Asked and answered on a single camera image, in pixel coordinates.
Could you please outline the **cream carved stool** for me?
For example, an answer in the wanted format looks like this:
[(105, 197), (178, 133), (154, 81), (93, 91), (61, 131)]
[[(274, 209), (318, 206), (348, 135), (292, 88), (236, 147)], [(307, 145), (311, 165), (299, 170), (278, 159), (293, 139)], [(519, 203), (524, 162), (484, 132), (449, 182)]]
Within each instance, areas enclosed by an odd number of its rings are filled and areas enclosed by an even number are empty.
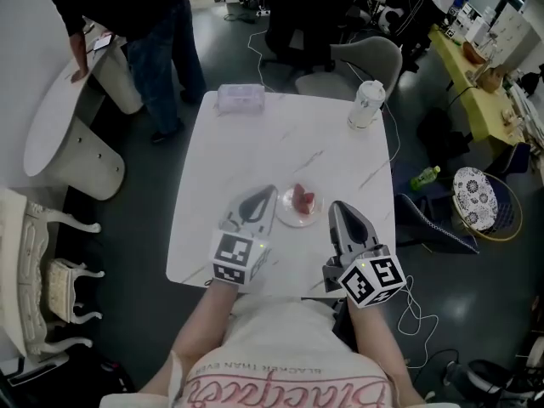
[(75, 264), (67, 259), (56, 258), (48, 263), (47, 269), (47, 303), (48, 308), (56, 316), (68, 324), (84, 324), (96, 318), (103, 319), (103, 314), (92, 311), (77, 315), (75, 308), (82, 304), (76, 301), (76, 281), (80, 277), (99, 279), (105, 276), (103, 270), (93, 272), (87, 269), (85, 263)]

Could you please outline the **navy chair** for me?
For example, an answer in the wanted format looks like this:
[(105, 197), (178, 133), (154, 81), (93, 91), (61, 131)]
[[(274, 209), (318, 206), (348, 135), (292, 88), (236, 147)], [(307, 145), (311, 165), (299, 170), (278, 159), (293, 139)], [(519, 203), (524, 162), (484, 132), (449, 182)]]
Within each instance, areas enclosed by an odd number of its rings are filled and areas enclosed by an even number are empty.
[(526, 173), (530, 163), (530, 145), (517, 143), (508, 146), (484, 172), (504, 182), (511, 174)]

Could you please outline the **person's left forearm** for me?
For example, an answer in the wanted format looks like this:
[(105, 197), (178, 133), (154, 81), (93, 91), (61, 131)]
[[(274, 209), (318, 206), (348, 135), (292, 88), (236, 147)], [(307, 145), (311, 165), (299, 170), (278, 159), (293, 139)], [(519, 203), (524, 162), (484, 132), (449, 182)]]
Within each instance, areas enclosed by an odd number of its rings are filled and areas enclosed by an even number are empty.
[(184, 323), (173, 344), (184, 380), (200, 359), (221, 345), (238, 291), (237, 285), (213, 280)]

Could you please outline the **person's right forearm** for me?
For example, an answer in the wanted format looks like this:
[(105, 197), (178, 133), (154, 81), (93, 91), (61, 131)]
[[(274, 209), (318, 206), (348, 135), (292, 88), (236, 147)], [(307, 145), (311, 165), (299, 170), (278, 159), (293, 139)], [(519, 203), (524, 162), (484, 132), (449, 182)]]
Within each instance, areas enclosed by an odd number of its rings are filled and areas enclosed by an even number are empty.
[(425, 405), (425, 400), (412, 384), (400, 347), (379, 307), (374, 305), (359, 309), (349, 298), (347, 304), (358, 351), (376, 362), (391, 379), (397, 406), (408, 408)]

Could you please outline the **clear plastic wipes packet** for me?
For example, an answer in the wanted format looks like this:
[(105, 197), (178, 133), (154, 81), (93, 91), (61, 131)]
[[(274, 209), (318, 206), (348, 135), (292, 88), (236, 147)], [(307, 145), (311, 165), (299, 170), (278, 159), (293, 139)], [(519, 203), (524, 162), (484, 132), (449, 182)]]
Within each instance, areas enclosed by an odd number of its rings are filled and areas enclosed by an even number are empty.
[(223, 84), (216, 107), (220, 115), (259, 114), (264, 110), (265, 89), (260, 84)]

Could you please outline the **patterned round cushion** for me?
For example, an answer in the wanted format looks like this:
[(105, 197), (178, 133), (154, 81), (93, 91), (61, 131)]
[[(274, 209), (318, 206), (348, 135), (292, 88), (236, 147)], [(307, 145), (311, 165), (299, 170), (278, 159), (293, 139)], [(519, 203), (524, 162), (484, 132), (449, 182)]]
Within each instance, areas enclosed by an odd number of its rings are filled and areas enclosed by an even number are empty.
[(462, 167), (453, 178), (454, 206), (471, 230), (492, 227), (498, 213), (495, 191), (487, 176), (477, 168)]

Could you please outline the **yellow-green table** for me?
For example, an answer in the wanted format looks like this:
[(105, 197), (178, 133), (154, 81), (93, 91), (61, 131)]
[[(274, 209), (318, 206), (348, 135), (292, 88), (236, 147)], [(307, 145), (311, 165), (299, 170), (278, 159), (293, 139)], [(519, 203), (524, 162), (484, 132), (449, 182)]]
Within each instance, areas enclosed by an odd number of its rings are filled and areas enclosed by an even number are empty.
[(467, 113), (468, 125), (473, 141), (479, 142), (494, 139), (504, 144), (516, 145), (524, 142), (522, 132), (513, 125), (505, 125), (502, 112), (513, 112), (512, 102), (503, 88), (494, 93), (487, 93), (482, 88), (474, 86), (467, 78), (468, 71), (475, 72), (472, 65), (462, 52), (462, 47), (456, 45), (437, 26), (433, 26), (428, 34), (434, 50), (438, 53), (459, 94)]

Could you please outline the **white lidded tumbler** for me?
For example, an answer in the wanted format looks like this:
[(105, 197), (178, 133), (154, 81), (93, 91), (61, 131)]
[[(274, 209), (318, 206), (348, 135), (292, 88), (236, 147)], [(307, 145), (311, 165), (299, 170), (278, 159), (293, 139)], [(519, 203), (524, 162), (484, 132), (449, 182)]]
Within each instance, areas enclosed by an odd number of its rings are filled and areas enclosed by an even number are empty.
[(375, 121), (385, 99), (386, 91), (381, 82), (378, 80), (362, 82), (348, 114), (348, 125), (355, 130), (368, 128)]

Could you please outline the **white round plate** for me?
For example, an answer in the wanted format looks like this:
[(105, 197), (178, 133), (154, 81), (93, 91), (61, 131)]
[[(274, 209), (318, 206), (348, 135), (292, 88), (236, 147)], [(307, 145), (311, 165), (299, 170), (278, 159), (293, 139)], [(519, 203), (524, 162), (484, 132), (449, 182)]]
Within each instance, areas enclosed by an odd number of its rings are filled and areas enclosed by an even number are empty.
[[(314, 193), (314, 202), (310, 215), (302, 215), (292, 207), (291, 199), (295, 184), (301, 184), (306, 192)], [(285, 225), (293, 228), (304, 228), (314, 224), (323, 213), (325, 200), (320, 191), (308, 183), (290, 183), (287, 184), (278, 195), (276, 207), (276, 217)]]

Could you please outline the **grey shell chair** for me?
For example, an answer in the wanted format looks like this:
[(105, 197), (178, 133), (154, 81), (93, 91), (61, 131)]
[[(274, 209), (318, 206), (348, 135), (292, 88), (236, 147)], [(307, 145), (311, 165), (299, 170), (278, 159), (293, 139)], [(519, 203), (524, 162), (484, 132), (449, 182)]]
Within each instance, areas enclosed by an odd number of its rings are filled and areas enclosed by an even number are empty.
[(390, 97), (403, 65), (396, 44), (385, 37), (368, 37), (353, 43), (332, 44), (330, 50), (333, 63), (343, 62), (358, 72), (333, 70), (301, 76), (295, 81), (298, 94), (352, 101), (362, 83), (358, 78), (362, 72), (365, 81), (377, 80), (383, 85), (385, 99)]

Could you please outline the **dark padded chair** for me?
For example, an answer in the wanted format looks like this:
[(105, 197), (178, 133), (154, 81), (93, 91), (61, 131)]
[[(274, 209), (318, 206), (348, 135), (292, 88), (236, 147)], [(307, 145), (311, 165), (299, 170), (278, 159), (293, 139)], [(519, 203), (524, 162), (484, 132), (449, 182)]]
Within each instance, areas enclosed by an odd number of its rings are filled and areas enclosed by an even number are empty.
[(479, 247), (471, 235), (453, 230), (452, 211), (443, 197), (423, 195), (412, 199), (399, 193), (394, 196), (394, 220), (398, 248), (422, 245), (430, 252), (477, 255)]

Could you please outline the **cream carved dressing table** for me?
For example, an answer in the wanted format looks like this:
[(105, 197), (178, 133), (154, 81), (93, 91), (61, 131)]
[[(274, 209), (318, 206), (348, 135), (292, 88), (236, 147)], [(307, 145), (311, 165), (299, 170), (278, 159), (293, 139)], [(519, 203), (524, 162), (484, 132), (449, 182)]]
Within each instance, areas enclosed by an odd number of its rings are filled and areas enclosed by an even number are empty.
[(93, 341), (70, 337), (48, 340), (56, 326), (68, 323), (47, 303), (48, 225), (64, 224), (98, 234), (101, 225), (83, 224), (71, 215), (44, 207), (11, 189), (0, 187), (0, 328), (24, 357), (59, 354)]

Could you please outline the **black equipment case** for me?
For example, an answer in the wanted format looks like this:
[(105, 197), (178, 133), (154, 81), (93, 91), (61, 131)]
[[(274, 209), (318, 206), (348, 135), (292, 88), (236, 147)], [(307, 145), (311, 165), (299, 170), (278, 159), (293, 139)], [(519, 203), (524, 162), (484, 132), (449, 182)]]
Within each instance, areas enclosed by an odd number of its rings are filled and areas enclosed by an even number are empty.
[(0, 408), (99, 408), (104, 396), (134, 390), (121, 364), (93, 348), (0, 362)]

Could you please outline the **person's white printed shirt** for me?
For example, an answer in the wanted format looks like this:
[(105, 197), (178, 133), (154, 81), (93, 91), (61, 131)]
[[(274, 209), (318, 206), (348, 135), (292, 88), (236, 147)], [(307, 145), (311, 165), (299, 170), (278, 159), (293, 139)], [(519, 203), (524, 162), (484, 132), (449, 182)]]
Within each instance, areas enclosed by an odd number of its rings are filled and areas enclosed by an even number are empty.
[(399, 408), (388, 375), (334, 324), (321, 302), (242, 297), (221, 345), (185, 380), (171, 353), (154, 382), (106, 395), (99, 408)]

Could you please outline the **black floor bag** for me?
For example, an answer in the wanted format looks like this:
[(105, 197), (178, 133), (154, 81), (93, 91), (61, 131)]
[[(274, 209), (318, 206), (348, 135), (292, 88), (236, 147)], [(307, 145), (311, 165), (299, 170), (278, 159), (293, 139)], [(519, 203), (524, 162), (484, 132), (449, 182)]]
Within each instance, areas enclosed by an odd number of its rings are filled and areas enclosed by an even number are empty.
[(425, 147), (430, 164), (447, 168), (450, 159), (469, 152), (468, 141), (462, 132), (452, 129), (452, 120), (439, 108), (432, 108), (421, 120), (416, 135)]

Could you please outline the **white drawer cabinet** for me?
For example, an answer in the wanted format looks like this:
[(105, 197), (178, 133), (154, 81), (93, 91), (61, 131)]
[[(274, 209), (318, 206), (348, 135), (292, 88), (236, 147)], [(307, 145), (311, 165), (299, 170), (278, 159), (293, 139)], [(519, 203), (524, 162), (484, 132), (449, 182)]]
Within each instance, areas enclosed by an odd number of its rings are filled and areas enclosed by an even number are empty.
[(496, 53), (492, 65), (518, 68), (541, 38), (524, 16), (509, 3), (498, 15), (490, 32), (496, 34)]

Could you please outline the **white curved counter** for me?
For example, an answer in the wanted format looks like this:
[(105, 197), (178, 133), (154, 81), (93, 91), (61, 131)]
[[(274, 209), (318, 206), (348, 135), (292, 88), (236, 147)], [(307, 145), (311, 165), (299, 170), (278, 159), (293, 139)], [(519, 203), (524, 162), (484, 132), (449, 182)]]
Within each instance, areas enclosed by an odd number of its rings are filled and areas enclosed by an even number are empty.
[[(143, 107), (134, 86), (122, 39), (88, 53), (90, 75), (125, 115)], [(122, 157), (94, 133), (77, 114), (88, 84), (71, 82), (71, 61), (54, 80), (37, 109), (25, 142), (23, 168), (27, 176), (46, 174), (98, 201), (109, 200), (122, 186), (126, 167)]]

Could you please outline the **blue chair gold frame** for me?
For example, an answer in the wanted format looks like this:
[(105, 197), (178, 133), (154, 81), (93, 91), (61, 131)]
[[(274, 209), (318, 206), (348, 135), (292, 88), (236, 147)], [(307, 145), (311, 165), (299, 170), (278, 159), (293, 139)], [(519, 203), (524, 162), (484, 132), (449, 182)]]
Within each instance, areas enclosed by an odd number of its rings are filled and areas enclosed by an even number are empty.
[(523, 210), (520, 205), (519, 199), (513, 190), (506, 184), (506, 182), (483, 172), (489, 179), (491, 186), (496, 194), (496, 199), (498, 203), (498, 213), (496, 216), (496, 221), (492, 227), (484, 231), (475, 231), (470, 229), (464, 224), (458, 212), (454, 206), (454, 191), (453, 191), (453, 180), (452, 180), (452, 191), (453, 195), (452, 206), (453, 206), (453, 216), (452, 221), (464, 229), (466, 229), (470, 234), (476, 235), (481, 239), (486, 239), (488, 241), (494, 242), (506, 242), (515, 238), (521, 227), (523, 226)]

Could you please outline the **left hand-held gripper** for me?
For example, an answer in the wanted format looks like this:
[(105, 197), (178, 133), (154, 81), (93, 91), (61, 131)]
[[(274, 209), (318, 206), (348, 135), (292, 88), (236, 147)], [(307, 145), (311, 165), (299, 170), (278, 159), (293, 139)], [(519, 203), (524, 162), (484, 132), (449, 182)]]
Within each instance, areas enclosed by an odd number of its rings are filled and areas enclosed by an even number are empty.
[(278, 190), (262, 185), (238, 195), (213, 231), (209, 250), (213, 278), (248, 286), (269, 259)]

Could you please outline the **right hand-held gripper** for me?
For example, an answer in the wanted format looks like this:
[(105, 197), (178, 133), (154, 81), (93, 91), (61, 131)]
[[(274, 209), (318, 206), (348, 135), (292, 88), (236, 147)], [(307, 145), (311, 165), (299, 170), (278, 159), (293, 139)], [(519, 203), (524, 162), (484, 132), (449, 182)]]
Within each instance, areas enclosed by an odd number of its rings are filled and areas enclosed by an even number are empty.
[[(326, 292), (342, 290), (363, 309), (388, 301), (406, 285), (397, 256), (378, 244), (370, 220), (355, 207), (334, 201), (329, 208), (329, 230), (337, 256), (322, 267)], [(366, 250), (353, 250), (352, 243)]]

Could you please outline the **green drink bottle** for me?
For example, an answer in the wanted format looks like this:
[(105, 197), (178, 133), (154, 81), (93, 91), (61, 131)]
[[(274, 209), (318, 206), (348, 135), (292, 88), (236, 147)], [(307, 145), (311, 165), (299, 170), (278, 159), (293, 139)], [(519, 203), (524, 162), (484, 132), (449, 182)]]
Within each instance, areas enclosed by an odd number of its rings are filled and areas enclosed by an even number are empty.
[(440, 172), (440, 166), (425, 168), (416, 177), (410, 180), (411, 189), (418, 191), (422, 187), (433, 183), (437, 179)]

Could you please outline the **white marble square table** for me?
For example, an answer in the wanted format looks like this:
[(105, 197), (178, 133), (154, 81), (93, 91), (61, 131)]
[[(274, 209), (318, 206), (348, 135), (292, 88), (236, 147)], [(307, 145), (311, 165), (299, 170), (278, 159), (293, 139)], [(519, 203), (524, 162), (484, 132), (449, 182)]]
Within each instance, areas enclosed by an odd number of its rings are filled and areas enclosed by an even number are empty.
[(238, 195), (272, 184), (301, 184), (317, 200), (344, 201), (395, 246), (394, 197), (383, 119), (360, 131), (347, 123), (348, 101), (270, 93), (255, 115), (218, 112), (216, 92), (201, 103), (178, 187), (166, 275), (203, 286), (213, 231)]

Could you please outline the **black office chair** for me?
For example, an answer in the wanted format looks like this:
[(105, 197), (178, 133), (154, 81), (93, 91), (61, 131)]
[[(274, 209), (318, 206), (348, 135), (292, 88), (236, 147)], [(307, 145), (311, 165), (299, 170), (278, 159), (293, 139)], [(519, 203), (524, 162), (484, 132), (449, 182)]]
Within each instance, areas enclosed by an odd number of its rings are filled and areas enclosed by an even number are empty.
[(355, 0), (264, 0), (270, 10), (264, 41), (275, 63), (309, 74), (334, 67), (331, 45), (341, 38)]

